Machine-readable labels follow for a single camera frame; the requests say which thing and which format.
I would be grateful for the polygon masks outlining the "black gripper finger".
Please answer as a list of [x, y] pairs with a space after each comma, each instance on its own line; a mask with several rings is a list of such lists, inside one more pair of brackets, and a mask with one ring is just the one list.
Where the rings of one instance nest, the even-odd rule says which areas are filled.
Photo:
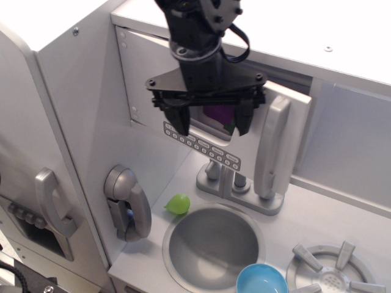
[[249, 132], [254, 110], [258, 108], [259, 104], [254, 102], [240, 102], [235, 106], [235, 127], [238, 129], [240, 136]]
[[184, 107], [169, 107], [164, 106], [161, 109], [168, 121], [175, 128], [175, 130], [184, 136], [189, 135], [190, 127], [190, 111], [188, 106]]

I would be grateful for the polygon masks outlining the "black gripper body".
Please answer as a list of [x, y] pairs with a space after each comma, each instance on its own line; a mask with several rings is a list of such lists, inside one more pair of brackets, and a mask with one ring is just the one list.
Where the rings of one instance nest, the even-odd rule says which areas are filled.
[[239, 106], [254, 108], [266, 102], [266, 76], [251, 69], [244, 61], [229, 62], [220, 53], [207, 59], [172, 56], [178, 67], [149, 78], [146, 89], [160, 110], [188, 110], [194, 106]]

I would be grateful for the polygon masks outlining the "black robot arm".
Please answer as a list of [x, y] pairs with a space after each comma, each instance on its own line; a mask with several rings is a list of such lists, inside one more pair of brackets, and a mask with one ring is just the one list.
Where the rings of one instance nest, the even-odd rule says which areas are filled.
[[227, 29], [249, 43], [233, 23], [243, 12], [240, 2], [157, 1], [157, 5], [169, 27], [170, 52], [180, 66], [146, 82], [154, 106], [185, 136], [193, 107], [217, 114], [230, 131], [248, 133], [254, 109], [265, 103], [267, 77], [244, 66], [249, 49], [232, 57], [222, 48]]

